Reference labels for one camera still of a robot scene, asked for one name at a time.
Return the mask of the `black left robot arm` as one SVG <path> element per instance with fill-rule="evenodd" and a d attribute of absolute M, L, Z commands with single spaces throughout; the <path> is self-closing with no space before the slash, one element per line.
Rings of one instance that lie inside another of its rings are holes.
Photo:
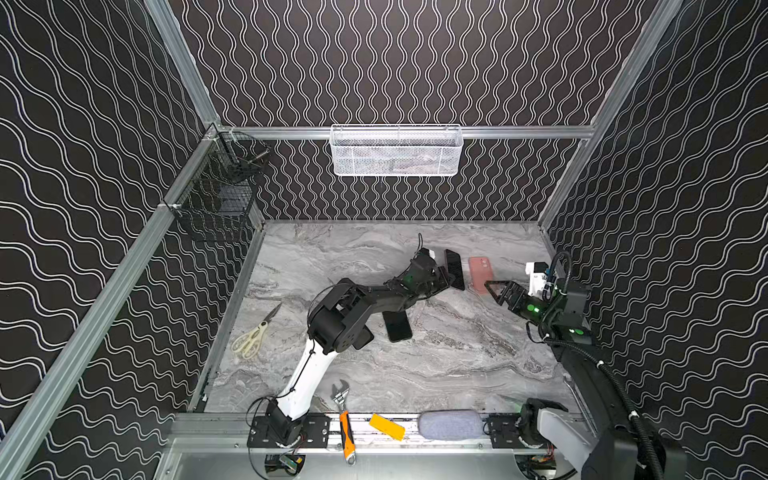
<path fill-rule="evenodd" d="M 421 247 L 408 267 L 381 285 L 368 286 L 343 278 L 310 308 L 307 340 L 287 385 L 268 399 L 257 419 L 267 438 L 278 446 L 298 441 L 311 401 L 336 356 L 350 348 L 361 350 L 374 340 L 367 322 L 380 314 L 389 341 L 412 337 L 408 310 L 449 289 L 454 276 L 439 265 L 431 250 Z"/>

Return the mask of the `black phone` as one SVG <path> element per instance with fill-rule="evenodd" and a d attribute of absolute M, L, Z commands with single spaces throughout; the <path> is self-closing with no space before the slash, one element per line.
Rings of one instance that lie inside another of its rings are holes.
<path fill-rule="evenodd" d="M 383 312 L 382 316 L 390 342 L 398 343 L 413 337 L 412 328 L 405 311 Z"/>

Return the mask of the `orange handled adjustable wrench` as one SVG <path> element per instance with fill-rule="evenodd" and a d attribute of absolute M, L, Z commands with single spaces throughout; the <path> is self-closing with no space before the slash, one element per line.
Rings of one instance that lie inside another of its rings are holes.
<path fill-rule="evenodd" d="M 344 460 L 348 465 L 354 466 L 357 460 L 356 445 L 353 438 L 349 410 L 346 407 L 346 399 L 349 390 L 348 382 L 341 380 L 339 386 L 332 386 L 332 399 L 339 409 L 340 434 Z"/>

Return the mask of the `grey fabric pouch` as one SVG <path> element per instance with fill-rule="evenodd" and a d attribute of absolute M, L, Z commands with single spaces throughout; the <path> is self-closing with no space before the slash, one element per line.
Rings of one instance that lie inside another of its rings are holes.
<path fill-rule="evenodd" d="M 483 419 L 474 410 L 427 411 L 419 415 L 417 427 L 429 440 L 471 440 L 485 435 Z"/>

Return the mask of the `white mesh basket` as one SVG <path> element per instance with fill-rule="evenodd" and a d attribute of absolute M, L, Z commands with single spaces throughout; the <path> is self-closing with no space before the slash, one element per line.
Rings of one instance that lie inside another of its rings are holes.
<path fill-rule="evenodd" d="M 454 124 L 334 124 L 334 173 L 346 177 L 451 177 L 464 147 Z"/>

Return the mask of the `pink phone case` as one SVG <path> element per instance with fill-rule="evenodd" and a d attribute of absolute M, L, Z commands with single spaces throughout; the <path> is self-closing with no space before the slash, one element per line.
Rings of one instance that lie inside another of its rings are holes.
<path fill-rule="evenodd" d="M 470 257 L 468 266 L 474 291 L 479 295 L 488 295 L 485 283 L 493 279 L 490 260 L 487 257 Z"/>

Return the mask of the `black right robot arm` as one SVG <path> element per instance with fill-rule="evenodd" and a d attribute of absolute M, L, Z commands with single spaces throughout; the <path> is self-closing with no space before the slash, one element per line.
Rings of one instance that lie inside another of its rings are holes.
<path fill-rule="evenodd" d="M 530 399 L 518 421 L 522 442 L 553 446 L 582 479 L 684 478 L 684 450 L 652 430 L 589 330 L 586 286 L 557 279 L 540 297 L 512 280 L 490 280 L 485 288 L 525 319 L 530 340 L 551 349 L 584 417 L 577 423 L 559 403 Z"/>

